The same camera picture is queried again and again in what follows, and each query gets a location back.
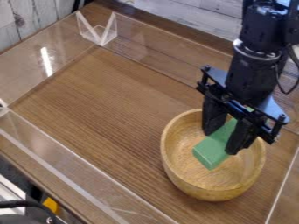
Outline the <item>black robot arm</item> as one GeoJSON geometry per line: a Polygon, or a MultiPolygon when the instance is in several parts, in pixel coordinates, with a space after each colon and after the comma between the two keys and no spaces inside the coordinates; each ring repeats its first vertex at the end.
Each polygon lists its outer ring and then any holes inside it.
{"type": "Polygon", "coordinates": [[[290,118],[279,107],[274,92],[290,94],[279,82],[286,62],[299,69],[294,46],[299,44],[299,0],[245,0],[242,30],[234,41],[227,71],[205,66],[198,90],[203,100],[203,132],[210,135],[229,116],[237,126],[223,150],[235,155],[258,138],[277,140],[290,118]]]}

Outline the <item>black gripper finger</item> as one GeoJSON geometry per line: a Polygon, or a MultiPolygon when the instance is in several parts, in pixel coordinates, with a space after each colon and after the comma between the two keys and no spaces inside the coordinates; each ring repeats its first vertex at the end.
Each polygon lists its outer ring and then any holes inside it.
{"type": "Polygon", "coordinates": [[[237,155],[241,150],[247,149],[258,138],[258,126],[247,119],[238,120],[231,118],[229,120],[231,134],[226,144],[226,152],[230,155],[237,155]]]}
{"type": "Polygon", "coordinates": [[[207,136],[222,127],[227,119],[227,114],[229,112],[222,103],[206,95],[202,108],[202,129],[207,136]]]}

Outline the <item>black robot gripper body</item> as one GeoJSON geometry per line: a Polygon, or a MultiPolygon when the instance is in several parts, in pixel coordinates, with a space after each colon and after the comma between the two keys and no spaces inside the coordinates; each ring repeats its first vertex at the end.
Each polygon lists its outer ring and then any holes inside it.
{"type": "Polygon", "coordinates": [[[229,70],[213,66],[201,69],[198,91],[222,103],[227,117],[250,120],[258,126],[258,138],[270,144],[290,122],[274,99],[289,53],[287,46],[259,50],[237,41],[229,70]]]}

